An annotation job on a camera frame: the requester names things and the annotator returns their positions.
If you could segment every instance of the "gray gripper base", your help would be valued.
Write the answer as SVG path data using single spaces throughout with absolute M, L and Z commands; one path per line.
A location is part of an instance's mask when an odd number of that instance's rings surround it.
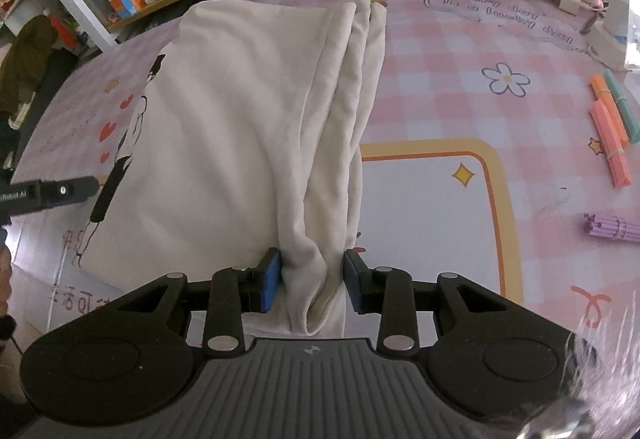
M 40 418 L 22 439 L 502 439 L 443 403 L 418 367 L 365 339 L 258 339 L 209 361 L 191 389 L 140 421 L 84 428 Z

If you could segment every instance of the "person's hand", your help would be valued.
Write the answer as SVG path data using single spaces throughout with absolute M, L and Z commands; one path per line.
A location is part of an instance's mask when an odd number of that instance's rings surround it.
M 11 296 L 11 252 L 3 245 L 0 251 L 0 318 L 6 316 L 9 306 L 7 301 Z

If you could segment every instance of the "orange chalk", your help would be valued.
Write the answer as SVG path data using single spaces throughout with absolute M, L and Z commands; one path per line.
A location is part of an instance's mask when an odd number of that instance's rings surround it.
M 609 115 L 611 116 L 611 120 L 616 129 L 616 133 L 618 134 L 618 138 L 620 139 L 620 143 L 622 143 L 623 147 L 628 146 L 629 138 L 628 135 L 626 135 L 625 125 L 622 123 L 622 118 L 620 117 L 620 112 L 616 106 L 616 101 L 613 99 L 604 77 L 600 74 L 594 74 L 589 84 L 591 85 L 591 90 L 593 90 L 596 99 L 600 99 L 609 111 Z
M 590 113 L 607 154 L 613 186 L 616 188 L 631 186 L 631 172 L 626 161 L 625 151 L 622 149 L 622 143 L 620 143 L 609 111 L 601 99 L 593 103 Z

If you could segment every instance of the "pink checkered tablecloth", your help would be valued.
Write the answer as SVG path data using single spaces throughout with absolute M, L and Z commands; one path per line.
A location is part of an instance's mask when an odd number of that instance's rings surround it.
M 586 237 L 580 218 L 598 212 L 640 220 L 640 149 L 628 151 L 636 183 L 614 190 L 588 115 L 588 82 L 602 68 L 578 34 L 584 18 L 547 0 L 383 1 L 386 57 L 363 142 L 475 137 L 489 143 L 508 178 L 526 306 L 571 329 L 585 314 L 596 325 L 600 311 L 622 311 L 640 287 L 639 248 Z M 70 77 L 34 132 L 15 180 L 108 174 L 128 106 L 176 27 L 153 29 Z M 52 250 L 63 260 L 88 211 L 73 213 L 60 208 L 18 218 L 8 241 L 17 265 L 49 281 L 40 262 L 50 262 Z

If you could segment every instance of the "folded towel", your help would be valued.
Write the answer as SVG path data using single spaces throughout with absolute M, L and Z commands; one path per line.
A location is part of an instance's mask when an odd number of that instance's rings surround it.
M 385 19 L 370 0 L 191 8 L 132 118 L 79 265 L 129 291 L 172 271 L 200 281 L 253 267 L 276 246 L 284 285 L 270 313 L 244 315 L 245 332 L 340 337 Z

